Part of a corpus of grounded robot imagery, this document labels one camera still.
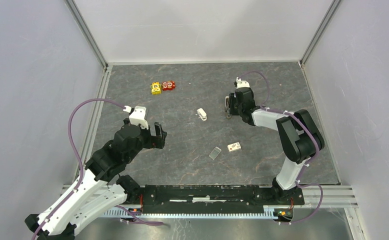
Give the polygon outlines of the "brown white stapler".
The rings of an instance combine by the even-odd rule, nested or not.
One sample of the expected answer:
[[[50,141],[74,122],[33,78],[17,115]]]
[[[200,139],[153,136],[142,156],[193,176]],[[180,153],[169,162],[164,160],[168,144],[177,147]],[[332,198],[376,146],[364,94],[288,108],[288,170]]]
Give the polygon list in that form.
[[[225,112],[225,117],[226,119],[231,119],[232,118],[232,115],[230,113],[230,110],[231,110],[231,105],[230,105],[230,97],[229,96],[226,96],[224,98],[224,112]]]

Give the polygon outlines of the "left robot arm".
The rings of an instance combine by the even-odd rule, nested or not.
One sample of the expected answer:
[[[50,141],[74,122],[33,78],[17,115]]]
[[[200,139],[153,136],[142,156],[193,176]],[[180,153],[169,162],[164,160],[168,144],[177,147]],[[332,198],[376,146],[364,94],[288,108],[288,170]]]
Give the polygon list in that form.
[[[135,203],[139,185],[121,173],[142,149],[162,149],[167,133],[155,122],[155,135],[149,128],[124,125],[114,138],[95,151],[83,174],[47,210],[30,214],[24,220],[37,240],[73,240],[93,220],[124,202]]]

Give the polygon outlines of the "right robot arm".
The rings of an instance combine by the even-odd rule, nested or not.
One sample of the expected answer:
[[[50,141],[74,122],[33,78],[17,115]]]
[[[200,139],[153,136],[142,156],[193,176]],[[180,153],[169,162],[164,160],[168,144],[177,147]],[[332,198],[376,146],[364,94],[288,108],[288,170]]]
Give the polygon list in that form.
[[[285,160],[279,174],[273,179],[271,198],[277,204],[286,203],[291,190],[298,187],[300,176],[325,147],[324,138],[310,113],[283,111],[256,105],[249,87],[237,88],[225,98],[228,118],[241,117],[244,123],[278,132]]]

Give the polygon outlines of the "grey staple tray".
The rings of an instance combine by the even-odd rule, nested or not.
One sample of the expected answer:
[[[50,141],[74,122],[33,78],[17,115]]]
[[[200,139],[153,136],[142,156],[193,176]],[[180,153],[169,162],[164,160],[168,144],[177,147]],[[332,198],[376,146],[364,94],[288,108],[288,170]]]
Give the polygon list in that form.
[[[222,152],[222,150],[219,147],[215,147],[211,153],[208,155],[212,160],[215,160],[219,154]]]

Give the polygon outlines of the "white staple box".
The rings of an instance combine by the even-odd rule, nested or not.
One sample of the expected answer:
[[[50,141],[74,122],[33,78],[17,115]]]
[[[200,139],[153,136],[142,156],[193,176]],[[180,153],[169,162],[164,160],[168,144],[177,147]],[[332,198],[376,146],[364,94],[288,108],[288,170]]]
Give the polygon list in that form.
[[[228,151],[231,153],[231,152],[235,152],[235,151],[238,151],[238,150],[241,150],[241,145],[239,142],[235,142],[235,143],[231,143],[227,146],[227,149]]]

